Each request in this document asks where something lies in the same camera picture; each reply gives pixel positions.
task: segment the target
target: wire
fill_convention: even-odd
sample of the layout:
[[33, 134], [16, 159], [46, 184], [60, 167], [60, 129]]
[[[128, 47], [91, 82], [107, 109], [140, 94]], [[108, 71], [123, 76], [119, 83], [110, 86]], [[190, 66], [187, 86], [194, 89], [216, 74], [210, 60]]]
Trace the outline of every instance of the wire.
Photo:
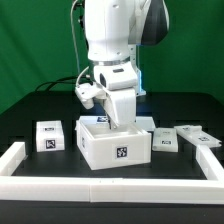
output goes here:
[[48, 85], [48, 84], [58, 84], [58, 83], [62, 83], [62, 84], [75, 84], [74, 82], [63, 82], [63, 81], [55, 81], [55, 82], [45, 82], [42, 83], [41, 85], [37, 86], [37, 88], [35, 89], [35, 92], [37, 92], [42, 86], [44, 85]]
[[[73, 79], [77, 79], [77, 77], [74, 76], [69, 76], [69, 77], [65, 77], [65, 78], [61, 78], [56, 80], [56, 82], [60, 82], [60, 81], [68, 81], [68, 80], [73, 80]], [[57, 83], [51, 83], [46, 89], [45, 91], [49, 91], [51, 88], [53, 88], [55, 85], [57, 85]]]
[[76, 84], [75, 86], [78, 87], [79, 86], [79, 82], [80, 82], [80, 79], [82, 78], [82, 76], [86, 73], [86, 71], [89, 69], [89, 66], [86, 67], [78, 76], [77, 80], [76, 80]]
[[71, 28], [72, 28], [72, 38], [73, 38], [73, 44], [75, 48], [75, 54], [76, 54], [76, 63], [77, 63], [77, 70], [78, 73], [80, 73], [80, 63], [79, 63], [79, 54], [78, 54], [78, 48], [77, 48], [77, 42], [76, 42], [76, 35], [75, 35], [75, 29], [74, 29], [74, 21], [73, 21], [73, 10], [75, 8], [76, 3], [78, 0], [75, 0], [72, 4], [71, 12], [70, 12], [70, 19], [71, 19]]

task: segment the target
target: black table surface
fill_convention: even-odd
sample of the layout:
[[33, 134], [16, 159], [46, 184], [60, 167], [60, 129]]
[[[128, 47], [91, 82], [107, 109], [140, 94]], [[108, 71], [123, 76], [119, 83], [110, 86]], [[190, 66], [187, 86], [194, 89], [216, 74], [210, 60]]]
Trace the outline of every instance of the black table surface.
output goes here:
[[[205, 179], [195, 160], [195, 147], [178, 136], [179, 152], [152, 152], [150, 164], [90, 170], [76, 146], [80, 115], [104, 115], [96, 104], [85, 110], [72, 92], [33, 92], [0, 115], [0, 153], [15, 141], [25, 141], [28, 158], [15, 176], [123, 177]], [[208, 94], [148, 93], [138, 97], [137, 115], [152, 116], [157, 127], [201, 125], [224, 140], [224, 106]], [[36, 122], [61, 120], [65, 150], [36, 152]], [[224, 164], [224, 147], [212, 149]], [[223, 223], [222, 205], [0, 201], [0, 220], [21, 223]]]

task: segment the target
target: small white box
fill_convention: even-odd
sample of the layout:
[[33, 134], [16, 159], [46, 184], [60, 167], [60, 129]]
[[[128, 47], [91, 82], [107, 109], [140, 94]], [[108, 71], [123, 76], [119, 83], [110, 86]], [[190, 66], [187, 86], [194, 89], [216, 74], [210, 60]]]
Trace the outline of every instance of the small white box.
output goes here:
[[151, 161], [151, 134], [136, 124], [110, 130], [104, 117], [82, 116], [76, 131], [78, 147], [92, 170]]
[[39, 121], [36, 128], [37, 152], [65, 149], [61, 121]]
[[163, 152], [178, 152], [176, 129], [156, 128], [153, 136], [152, 150]]

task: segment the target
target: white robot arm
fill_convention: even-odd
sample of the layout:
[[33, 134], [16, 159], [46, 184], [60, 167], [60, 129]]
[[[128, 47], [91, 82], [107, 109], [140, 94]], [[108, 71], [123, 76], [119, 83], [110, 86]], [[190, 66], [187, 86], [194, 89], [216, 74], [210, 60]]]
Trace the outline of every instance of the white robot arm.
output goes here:
[[136, 116], [136, 68], [129, 45], [155, 45], [168, 32], [163, 0], [86, 0], [85, 35], [93, 85], [76, 86], [89, 109], [93, 98], [104, 108], [112, 127], [130, 124]]

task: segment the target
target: white border frame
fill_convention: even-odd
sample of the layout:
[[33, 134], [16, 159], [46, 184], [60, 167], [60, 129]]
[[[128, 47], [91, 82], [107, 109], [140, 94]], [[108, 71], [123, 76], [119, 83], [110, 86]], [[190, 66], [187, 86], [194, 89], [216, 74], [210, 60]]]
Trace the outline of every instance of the white border frame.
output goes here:
[[1, 200], [224, 204], [224, 169], [207, 146], [196, 152], [207, 180], [11, 176], [25, 158], [24, 142], [0, 158]]

